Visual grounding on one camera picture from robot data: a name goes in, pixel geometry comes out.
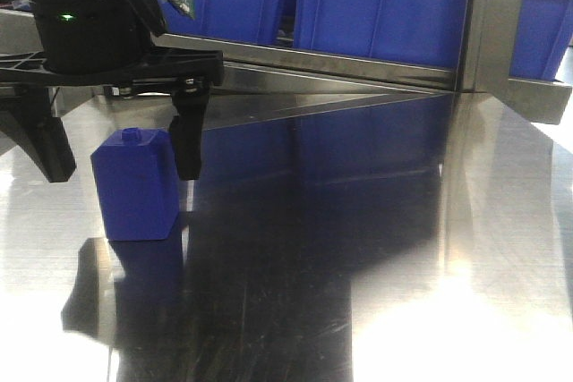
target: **black bracket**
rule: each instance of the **black bracket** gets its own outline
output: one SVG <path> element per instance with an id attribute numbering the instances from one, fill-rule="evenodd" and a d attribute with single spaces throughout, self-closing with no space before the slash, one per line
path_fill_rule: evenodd
<path id="1" fill-rule="evenodd" d="M 179 177 L 201 170 L 201 129 L 211 85 L 223 80 L 220 51 L 153 47 L 139 63 L 83 75 L 44 67 L 43 53 L 0 57 L 0 130 L 21 146 L 50 182 L 69 179 L 75 163 L 59 118 L 51 115 L 48 88 L 112 85 L 123 96 L 157 91 L 171 94 L 178 116 L 169 126 Z"/>

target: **stainless steel table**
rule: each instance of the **stainless steel table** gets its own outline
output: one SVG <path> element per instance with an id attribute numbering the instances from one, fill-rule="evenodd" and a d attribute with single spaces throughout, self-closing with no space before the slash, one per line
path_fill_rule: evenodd
<path id="1" fill-rule="evenodd" d="M 0 380 L 571 380 L 573 156 L 449 101 L 215 98 L 170 237 L 113 243 L 90 153 L 172 107 L 76 108 L 70 182 L 0 157 Z"/>

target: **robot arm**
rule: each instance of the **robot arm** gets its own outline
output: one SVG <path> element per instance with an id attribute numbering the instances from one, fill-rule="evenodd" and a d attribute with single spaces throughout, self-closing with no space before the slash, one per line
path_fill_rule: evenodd
<path id="1" fill-rule="evenodd" d="M 195 179 L 210 87 L 223 80 L 222 54 L 154 47 L 150 31 L 166 31 L 157 0 L 30 0 L 30 5 L 44 52 L 0 57 L 0 129 L 46 178 L 67 181 L 75 168 L 63 125 L 49 112 L 46 89 L 113 85 L 129 94 L 150 88 L 171 94 L 179 114 L 169 128 L 177 170 L 181 179 Z M 34 137 L 38 130 L 43 139 Z"/>

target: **black motor housing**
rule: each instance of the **black motor housing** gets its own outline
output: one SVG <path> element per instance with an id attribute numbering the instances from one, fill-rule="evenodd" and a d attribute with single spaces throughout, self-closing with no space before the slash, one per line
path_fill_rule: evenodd
<path id="1" fill-rule="evenodd" d="M 127 0 L 30 0 L 51 72 L 83 74 L 134 64 L 150 34 Z"/>

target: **green led light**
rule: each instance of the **green led light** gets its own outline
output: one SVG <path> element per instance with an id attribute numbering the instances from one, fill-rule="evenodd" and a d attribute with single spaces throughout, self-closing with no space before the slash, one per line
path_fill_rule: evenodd
<path id="1" fill-rule="evenodd" d="M 74 21 L 75 15 L 71 15 L 70 13 L 62 13 L 58 15 L 57 18 L 59 18 L 60 21 Z"/>

